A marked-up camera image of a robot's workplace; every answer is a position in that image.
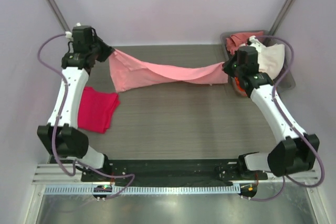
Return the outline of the light pink t shirt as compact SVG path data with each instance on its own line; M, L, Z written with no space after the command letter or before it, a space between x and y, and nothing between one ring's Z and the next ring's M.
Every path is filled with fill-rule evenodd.
M184 68L141 61L120 50L109 57L110 76L116 92L171 82L226 84L222 63L200 68Z

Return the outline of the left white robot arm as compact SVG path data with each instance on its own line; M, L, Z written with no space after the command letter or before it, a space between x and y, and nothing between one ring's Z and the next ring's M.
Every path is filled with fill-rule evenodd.
M106 61L115 49L107 45L92 26L80 23L72 31L53 36L47 42L59 37L68 39L68 51L61 59L61 70L42 60L41 49L37 53L39 63L61 77L53 111L47 124L38 127L37 135L66 175L75 176L80 170L105 182L112 174L109 159L92 148L88 137L78 129L78 113L92 68L97 61Z

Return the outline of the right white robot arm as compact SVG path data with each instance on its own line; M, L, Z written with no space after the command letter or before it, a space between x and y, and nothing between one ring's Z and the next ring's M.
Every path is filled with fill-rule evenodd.
M315 134L307 134L295 122L269 75L259 71L257 60L255 47L242 46L223 64L223 71L238 79L239 86L258 106L274 134L276 146L270 153L240 155L237 174L247 180L257 170L272 172L277 177L311 170L320 141Z

